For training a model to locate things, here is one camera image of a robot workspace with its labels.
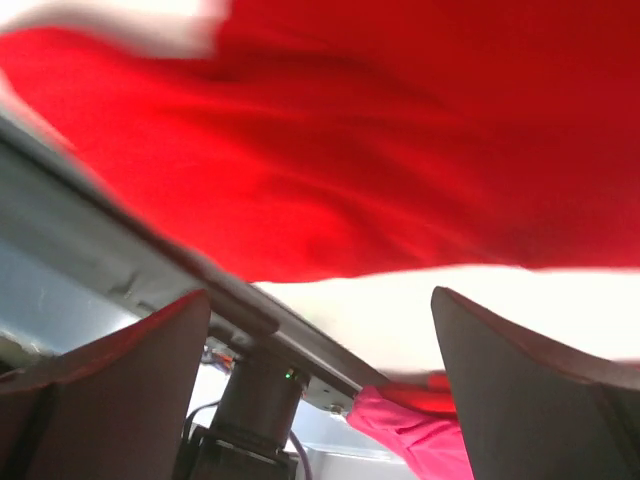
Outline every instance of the pink fabric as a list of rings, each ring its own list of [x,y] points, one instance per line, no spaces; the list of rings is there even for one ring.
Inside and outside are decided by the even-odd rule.
[[[454,419],[408,410],[366,387],[347,420],[404,458],[423,480],[473,480],[462,431]]]

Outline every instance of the black cable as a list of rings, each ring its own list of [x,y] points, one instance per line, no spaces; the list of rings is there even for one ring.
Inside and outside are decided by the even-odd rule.
[[[289,433],[289,440],[293,443],[293,446],[300,455],[300,461],[302,462],[302,468],[304,469],[304,479],[305,480],[313,480],[313,473],[311,472],[311,463],[309,463],[309,456],[307,455],[307,451],[298,440],[298,437],[295,433]]]
[[[206,405],[202,405],[201,407],[196,408],[193,412],[191,412],[189,414],[189,416],[184,421],[184,427],[182,427],[182,441],[183,442],[186,442],[187,440],[189,440],[189,434],[191,433],[191,426],[193,425],[193,421],[195,420],[196,415],[201,410],[204,410],[205,408],[217,407],[219,403],[220,403],[220,400],[215,401],[215,402],[211,402],[211,403],[207,403]]]

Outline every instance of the red cloth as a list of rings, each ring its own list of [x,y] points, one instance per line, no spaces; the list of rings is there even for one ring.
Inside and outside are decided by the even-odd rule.
[[[640,266],[640,3],[235,0],[214,58],[0,38],[131,211],[247,280]]]
[[[404,408],[429,415],[457,418],[449,380],[444,374],[429,376],[426,386],[390,383],[378,387],[385,399]]]
[[[473,480],[455,419],[415,412],[366,387],[356,397],[347,421],[400,455],[420,479]]]

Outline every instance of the cylindrical motor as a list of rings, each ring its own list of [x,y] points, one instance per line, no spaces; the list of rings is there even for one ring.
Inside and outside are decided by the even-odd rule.
[[[238,360],[211,428],[236,445],[280,451],[308,383],[308,376],[273,357]]]

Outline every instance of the black device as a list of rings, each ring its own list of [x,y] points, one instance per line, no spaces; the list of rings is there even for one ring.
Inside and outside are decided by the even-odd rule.
[[[432,310],[475,480],[640,478],[640,371],[449,289]]]
[[[83,405],[82,415],[74,416],[74,412],[68,409],[62,412],[57,410],[66,405],[65,392],[70,392],[72,387],[75,389],[80,384],[76,385],[75,380],[65,377],[66,383],[62,384],[67,386],[61,389],[61,377],[57,375],[60,372],[56,370],[56,365],[64,364],[65,359],[70,357],[91,360],[90,355],[83,355],[96,351],[93,343],[62,357],[28,367],[24,373],[14,371],[2,377],[6,383],[0,387],[4,388],[0,389],[0,402],[3,401],[4,391],[7,395],[4,397],[8,402],[6,405],[11,404],[11,407],[6,407],[6,412],[10,412],[10,408],[24,410],[23,417],[5,416],[17,419],[15,425],[12,424],[13,429],[4,428],[7,424],[0,428],[0,437],[9,452],[5,458],[0,457],[0,471],[4,468],[5,472],[9,472],[8,476],[2,478],[35,478],[32,472],[39,472],[36,467],[40,467],[35,463],[31,465],[29,459],[36,461],[54,451],[47,450],[49,444],[41,440],[50,438],[48,419],[56,416],[67,418],[70,425],[74,425],[75,429],[70,431],[75,432],[77,437],[75,443],[67,446],[78,445],[84,428],[91,431],[88,437],[91,444],[85,445],[85,448],[94,453],[102,452],[102,457],[87,456],[82,469],[73,470],[69,465],[74,461],[71,456],[59,456],[58,465],[53,461],[46,463],[50,478],[139,480],[168,479],[173,475],[176,480],[290,479],[295,461],[284,453],[283,447],[301,396],[304,395],[307,402],[321,409],[330,410],[338,406],[348,410],[362,386],[386,382],[383,375],[290,309],[221,271],[199,255],[166,241],[128,216],[97,191],[64,156],[2,116],[0,242],[46,267],[43,274],[55,272],[60,278],[68,279],[91,292],[95,298],[117,306],[119,311],[142,318],[139,323],[115,334],[119,335],[116,338],[120,341],[127,338],[127,332],[131,334],[137,328],[156,324],[158,316],[167,322],[163,328],[172,325],[171,328],[177,329],[174,331],[176,336],[184,335],[191,339],[188,348],[184,346],[180,350],[184,358],[178,359],[170,342],[167,344],[167,338],[160,334],[162,329],[157,330],[160,333],[149,330],[147,334],[150,337],[145,338],[159,341],[162,337],[165,343],[154,344],[155,347],[153,342],[146,343],[147,347],[151,345],[146,350],[142,347],[132,348],[125,355],[126,362],[130,363],[131,371],[137,369],[135,371],[157,376],[157,385],[165,390],[153,396],[149,389],[142,388],[144,385],[138,385],[140,388],[126,392],[127,388],[131,388],[131,378],[127,377],[129,382],[120,384],[116,378],[112,384],[113,391],[107,397],[115,402],[114,405],[117,404],[119,410],[100,405],[101,397],[96,394],[103,387],[101,382],[106,378],[103,377],[104,371],[115,371],[111,368],[116,367],[108,362],[104,365],[106,370],[96,370],[95,375],[90,377],[90,381],[94,382],[91,388],[84,391],[78,387],[76,390],[85,392],[82,395],[88,395],[87,392],[93,395],[86,396],[90,401],[87,400]],[[0,273],[4,274],[2,278],[8,282],[5,295],[12,288],[15,292],[28,290],[28,283],[13,285],[12,272],[2,272],[2,268],[0,265]],[[207,303],[204,320],[203,299]],[[35,304],[39,300],[31,298],[29,301]],[[184,311],[179,308],[176,310],[176,306],[184,307],[184,302],[188,304],[190,301],[199,305],[195,309],[197,318],[183,322],[181,327],[176,319]],[[36,309],[25,311],[34,315],[38,313]],[[91,315],[87,315],[77,318],[75,325],[78,329],[86,329],[94,321]],[[180,332],[180,328],[202,325],[203,321],[206,328],[198,330],[200,338],[196,341],[193,340],[194,330]],[[105,338],[107,340],[97,340],[102,347],[104,342],[114,337]],[[188,400],[195,375],[193,369],[197,367],[193,359],[202,355],[205,341],[209,345],[213,342],[216,348],[231,355],[234,368],[212,425],[209,428],[198,427],[181,438],[181,429],[177,428],[176,422],[184,420],[187,408],[185,398]],[[116,343],[109,344],[115,349],[114,352],[117,351]],[[163,349],[164,361],[158,363],[154,359]],[[29,384],[23,390],[16,389],[16,385],[24,379],[34,378],[34,371],[40,372],[45,380]],[[69,373],[73,371],[77,369],[71,369],[67,374],[73,375]],[[176,376],[182,379],[179,384],[174,384],[178,390],[177,397],[167,397],[164,393],[169,387],[162,379],[174,379]],[[142,375],[137,380],[145,382]],[[32,403],[21,403],[21,399],[27,402],[28,398],[24,396],[27,394],[31,395],[29,401]],[[179,401],[170,402],[169,399],[174,397],[179,397]],[[109,418],[114,412],[124,412],[122,415],[125,418],[126,408],[118,403],[125,399],[130,403],[155,402],[162,408],[139,411],[135,430],[130,429],[127,423],[118,425],[121,429],[119,432],[112,428],[105,430],[103,437],[92,430],[93,426],[88,421],[91,412],[101,416],[101,424],[104,425],[109,425]],[[119,444],[114,437],[118,433]],[[154,436],[152,442],[149,441],[150,436]],[[64,450],[67,440],[64,435],[59,436],[57,448]],[[162,448],[157,447],[155,452],[149,453],[148,449],[154,448],[153,445],[162,445]],[[29,455],[21,455],[20,452],[29,452]],[[124,457],[128,463],[115,462],[112,468],[105,467],[105,459],[110,455],[124,455],[123,452],[128,452]],[[157,461],[158,458],[162,458],[162,461],[158,461],[162,468],[150,469],[148,462]],[[60,476],[60,472],[76,472],[77,475]]]

